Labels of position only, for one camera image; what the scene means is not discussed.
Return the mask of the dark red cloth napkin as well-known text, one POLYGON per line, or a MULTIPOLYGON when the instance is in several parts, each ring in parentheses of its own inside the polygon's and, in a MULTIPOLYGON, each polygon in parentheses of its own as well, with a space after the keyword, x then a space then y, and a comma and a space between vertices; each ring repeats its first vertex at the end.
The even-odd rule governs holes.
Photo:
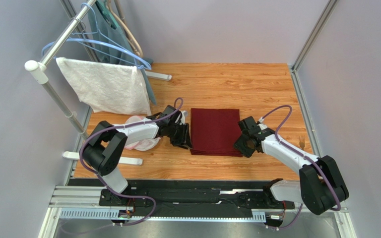
POLYGON ((191 109, 192 155, 242 157, 234 144, 241 135, 238 109, 191 109))

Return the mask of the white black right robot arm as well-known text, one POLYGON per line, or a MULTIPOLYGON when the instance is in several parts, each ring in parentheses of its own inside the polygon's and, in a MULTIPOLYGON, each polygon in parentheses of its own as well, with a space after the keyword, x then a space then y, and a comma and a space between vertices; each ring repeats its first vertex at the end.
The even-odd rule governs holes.
POLYGON ((299 181, 272 180, 263 189, 269 200, 300 203, 320 215, 337 210, 349 198, 340 169, 331 156, 319 157, 305 152, 253 117, 239 121, 238 125, 241 135, 234 147, 243 156, 249 158, 254 152, 264 153, 282 162, 299 177, 299 181))

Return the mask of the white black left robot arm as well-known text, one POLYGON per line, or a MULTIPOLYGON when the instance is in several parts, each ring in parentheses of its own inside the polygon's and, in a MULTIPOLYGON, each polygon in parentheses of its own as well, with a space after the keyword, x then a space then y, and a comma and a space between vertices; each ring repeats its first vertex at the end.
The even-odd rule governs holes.
POLYGON ((79 151, 79 160, 114 193, 122 193, 127 180, 118 169, 118 163, 127 145, 146 139, 168 137, 171 145, 192 149, 190 126, 183 113, 168 105, 161 113, 140 121, 113 125, 101 121, 84 142, 79 151))

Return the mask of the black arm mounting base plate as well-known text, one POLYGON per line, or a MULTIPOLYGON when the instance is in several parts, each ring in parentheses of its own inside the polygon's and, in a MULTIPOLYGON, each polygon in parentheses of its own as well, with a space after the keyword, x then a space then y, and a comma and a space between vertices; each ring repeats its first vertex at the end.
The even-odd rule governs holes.
POLYGON ((97 205, 129 206, 135 216, 154 209, 152 217, 251 218, 253 209, 281 213, 299 206, 296 202, 274 202, 263 189, 269 181, 255 180, 162 180, 129 179, 125 195, 113 195, 98 179, 78 178, 69 185, 97 189, 97 205))

